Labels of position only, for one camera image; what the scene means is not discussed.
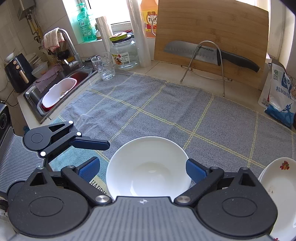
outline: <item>gray ribbed surface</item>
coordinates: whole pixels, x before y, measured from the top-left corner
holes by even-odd
[[[229,240],[204,228],[187,207],[172,204],[167,197],[119,197],[107,207],[96,207],[78,229],[47,241],[222,241]],[[11,241],[41,240],[16,235]],[[268,236],[257,238],[272,240]]]
[[[15,181],[25,181],[44,159],[38,153],[27,149],[22,137],[9,128],[0,146],[0,193],[4,195]]]

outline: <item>dish soap bottle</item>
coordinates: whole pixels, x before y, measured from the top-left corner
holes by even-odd
[[[147,38],[155,38],[151,33],[152,19],[157,16],[158,0],[142,0],[141,11],[143,13],[145,30]],[[153,21],[153,32],[156,34],[157,19]]]
[[[82,6],[81,13],[78,14],[77,20],[83,35],[83,40],[85,42],[90,42],[96,40],[96,28],[92,15],[89,15],[86,7],[83,6],[83,3],[78,4],[77,6]]]

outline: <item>black knife handle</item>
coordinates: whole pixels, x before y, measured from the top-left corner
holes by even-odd
[[[237,66],[248,68],[255,72],[258,72],[260,70],[260,67],[256,63],[242,56],[225,52],[223,50],[221,50],[221,55],[222,55],[222,59],[226,59]],[[217,62],[218,62],[218,65],[220,66],[221,60],[220,60],[220,53],[218,49],[217,49]]]

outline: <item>metal screw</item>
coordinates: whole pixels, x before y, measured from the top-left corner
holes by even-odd
[[[106,195],[99,195],[95,198],[95,200],[98,203],[105,203],[105,202],[108,202],[110,200],[110,198]]]
[[[191,201],[191,198],[188,196],[179,196],[176,199],[179,203],[189,203]]]

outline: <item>wooden cutting board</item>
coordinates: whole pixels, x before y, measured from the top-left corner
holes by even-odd
[[[163,51],[173,40],[210,40],[221,50],[252,60],[260,67],[258,73],[223,60],[224,75],[258,89],[267,52],[268,12],[235,0],[159,0],[154,59],[187,66],[190,59]],[[214,64],[194,60],[192,67],[221,75],[221,67]]]

